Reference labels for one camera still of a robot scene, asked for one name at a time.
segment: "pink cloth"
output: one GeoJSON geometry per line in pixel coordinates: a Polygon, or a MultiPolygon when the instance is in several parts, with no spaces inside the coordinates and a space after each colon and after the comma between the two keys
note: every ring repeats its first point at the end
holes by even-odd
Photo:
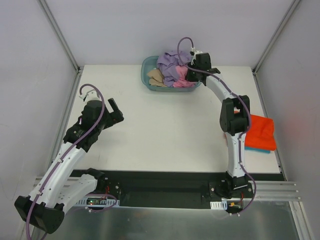
{"type": "Polygon", "coordinates": [[[196,85],[195,82],[186,80],[188,68],[186,66],[176,66],[176,72],[179,74],[179,80],[172,85],[174,88],[192,88],[196,85]]]}

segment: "pile of clothes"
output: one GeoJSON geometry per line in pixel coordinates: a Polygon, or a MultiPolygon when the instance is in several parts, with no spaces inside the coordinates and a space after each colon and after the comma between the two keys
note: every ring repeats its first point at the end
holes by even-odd
{"type": "MultiPolygon", "coordinates": [[[[180,51],[181,60],[184,63],[190,63],[192,56],[190,53],[180,51]]],[[[177,51],[167,51],[159,56],[156,62],[157,69],[147,73],[150,77],[149,84],[157,87],[171,88],[191,88],[196,85],[195,82],[186,80],[188,69],[179,60],[177,51]]]]}

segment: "orange cloth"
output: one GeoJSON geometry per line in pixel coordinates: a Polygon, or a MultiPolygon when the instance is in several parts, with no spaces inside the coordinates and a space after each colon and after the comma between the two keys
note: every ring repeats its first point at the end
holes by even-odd
{"type": "Polygon", "coordinates": [[[274,121],[271,118],[251,115],[251,129],[246,134],[244,146],[274,151],[277,148],[274,131],[274,121]]]}

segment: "gray wall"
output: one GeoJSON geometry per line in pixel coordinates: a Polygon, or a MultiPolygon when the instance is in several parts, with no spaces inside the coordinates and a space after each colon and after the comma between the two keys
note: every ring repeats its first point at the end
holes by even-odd
{"type": "Polygon", "coordinates": [[[189,36],[214,65],[253,67],[292,0],[47,2],[81,66],[142,64],[189,36]]]}
{"type": "Polygon", "coordinates": [[[304,0],[277,41],[258,83],[288,180],[297,181],[320,239],[320,1],[304,0]]]}
{"type": "Polygon", "coordinates": [[[75,71],[36,0],[0,1],[0,239],[48,166],[75,71]]]}

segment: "folded cloth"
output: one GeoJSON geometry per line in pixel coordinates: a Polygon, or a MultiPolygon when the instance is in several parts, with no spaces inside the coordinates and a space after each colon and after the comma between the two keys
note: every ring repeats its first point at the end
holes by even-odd
{"type": "Polygon", "coordinates": [[[151,86],[166,87],[166,85],[164,85],[165,77],[162,75],[159,69],[153,69],[148,72],[147,75],[150,77],[149,84],[151,86]]]}
{"type": "Polygon", "coordinates": [[[179,74],[179,79],[173,83],[174,88],[192,88],[196,85],[195,82],[189,82],[186,80],[188,68],[186,66],[176,66],[176,72],[179,74]]]}
{"type": "Polygon", "coordinates": [[[274,151],[277,148],[274,138],[275,126],[271,118],[251,115],[251,128],[246,133],[246,147],[274,151]]]}
{"type": "MultiPolygon", "coordinates": [[[[191,54],[185,51],[180,51],[181,60],[184,63],[191,61],[191,54]]],[[[164,76],[163,83],[172,87],[173,84],[179,80],[179,74],[177,73],[176,66],[182,66],[182,62],[179,60],[177,51],[167,51],[163,55],[159,56],[156,61],[156,66],[160,69],[164,76]]]]}

